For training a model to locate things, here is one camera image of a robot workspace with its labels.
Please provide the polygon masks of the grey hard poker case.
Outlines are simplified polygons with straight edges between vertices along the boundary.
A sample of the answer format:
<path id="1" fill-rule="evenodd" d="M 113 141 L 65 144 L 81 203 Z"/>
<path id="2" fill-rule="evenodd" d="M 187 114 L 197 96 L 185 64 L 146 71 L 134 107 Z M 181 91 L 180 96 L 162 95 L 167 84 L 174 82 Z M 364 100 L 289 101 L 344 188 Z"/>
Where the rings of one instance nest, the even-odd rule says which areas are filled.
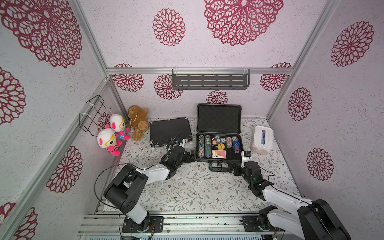
<path id="1" fill-rule="evenodd" d="M 196 161 L 209 163 L 212 172 L 229 172 L 232 163 L 241 164 L 238 160 L 214 160 L 197 158 L 197 135 L 240 136 L 242 107 L 240 105 L 198 104 L 198 120 L 196 134 Z"/>

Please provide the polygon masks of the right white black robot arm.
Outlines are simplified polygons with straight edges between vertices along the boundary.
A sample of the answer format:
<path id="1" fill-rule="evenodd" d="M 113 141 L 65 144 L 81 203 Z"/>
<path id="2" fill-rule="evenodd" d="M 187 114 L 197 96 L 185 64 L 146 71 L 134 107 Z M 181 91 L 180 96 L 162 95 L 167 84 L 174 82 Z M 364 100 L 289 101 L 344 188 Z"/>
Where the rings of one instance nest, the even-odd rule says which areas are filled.
<path id="1" fill-rule="evenodd" d="M 299 198 L 278 189 L 266 180 L 257 162 L 247 161 L 233 168 L 236 176 L 248 183 L 248 188 L 270 206 L 257 216 L 244 217 L 245 230 L 285 230 L 302 240 L 349 240 L 350 234 L 331 206 L 324 200 Z"/>

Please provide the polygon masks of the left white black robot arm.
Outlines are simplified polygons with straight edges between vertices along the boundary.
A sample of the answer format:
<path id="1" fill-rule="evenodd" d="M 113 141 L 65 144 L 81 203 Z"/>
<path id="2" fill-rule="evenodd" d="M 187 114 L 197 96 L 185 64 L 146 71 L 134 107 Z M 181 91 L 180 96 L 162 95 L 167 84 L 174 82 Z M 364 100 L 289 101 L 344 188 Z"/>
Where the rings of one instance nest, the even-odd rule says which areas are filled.
<path id="1" fill-rule="evenodd" d="M 183 164 L 196 161 L 194 151 L 176 145 L 168 150 L 157 165 L 148 169 L 125 165 L 104 191 L 104 197 L 136 225 L 145 228 L 150 214 L 139 203 L 147 185 L 171 179 Z"/>

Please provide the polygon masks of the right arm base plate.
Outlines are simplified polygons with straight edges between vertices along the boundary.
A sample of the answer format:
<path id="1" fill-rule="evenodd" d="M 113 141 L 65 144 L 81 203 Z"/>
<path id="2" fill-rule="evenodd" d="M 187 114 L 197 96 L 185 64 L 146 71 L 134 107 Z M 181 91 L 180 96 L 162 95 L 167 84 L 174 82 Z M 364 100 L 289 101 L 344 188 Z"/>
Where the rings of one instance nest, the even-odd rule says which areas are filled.
<path id="1" fill-rule="evenodd" d="M 274 232 L 273 227 L 266 216 L 251 215 L 242 216 L 240 222 L 243 224 L 245 232 Z"/>

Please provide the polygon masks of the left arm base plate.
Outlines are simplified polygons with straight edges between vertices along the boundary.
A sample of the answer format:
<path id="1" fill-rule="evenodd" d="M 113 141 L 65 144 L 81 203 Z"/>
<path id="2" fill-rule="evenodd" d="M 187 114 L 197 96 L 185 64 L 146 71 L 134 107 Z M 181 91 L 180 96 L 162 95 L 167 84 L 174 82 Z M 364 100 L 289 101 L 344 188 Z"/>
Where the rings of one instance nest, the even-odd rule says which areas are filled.
<path id="1" fill-rule="evenodd" d="M 122 233 L 162 233 L 163 227 L 164 217 L 161 216 L 146 217 L 141 224 L 125 218 Z"/>

